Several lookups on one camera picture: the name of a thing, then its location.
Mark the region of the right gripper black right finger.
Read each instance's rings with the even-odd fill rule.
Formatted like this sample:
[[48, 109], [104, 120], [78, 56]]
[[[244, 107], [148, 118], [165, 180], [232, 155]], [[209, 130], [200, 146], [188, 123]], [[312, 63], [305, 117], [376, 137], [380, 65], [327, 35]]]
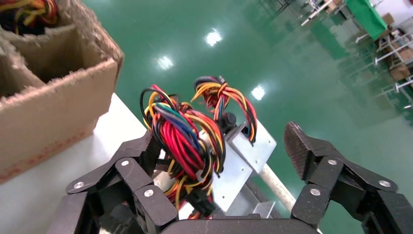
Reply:
[[283, 134], [287, 155], [305, 186], [291, 218], [316, 230], [331, 201], [366, 234], [410, 234], [413, 207], [390, 179], [346, 159], [329, 141], [308, 136], [295, 122]]

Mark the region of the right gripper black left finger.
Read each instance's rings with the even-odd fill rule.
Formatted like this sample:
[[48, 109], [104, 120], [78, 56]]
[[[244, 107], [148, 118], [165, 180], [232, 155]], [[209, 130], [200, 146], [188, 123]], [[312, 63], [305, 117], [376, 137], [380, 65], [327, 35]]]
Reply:
[[178, 212], [152, 180], [160, 153], [150, 132], [123, 142], [108, 162], [67, 186], [48, 233], [161, 233]]

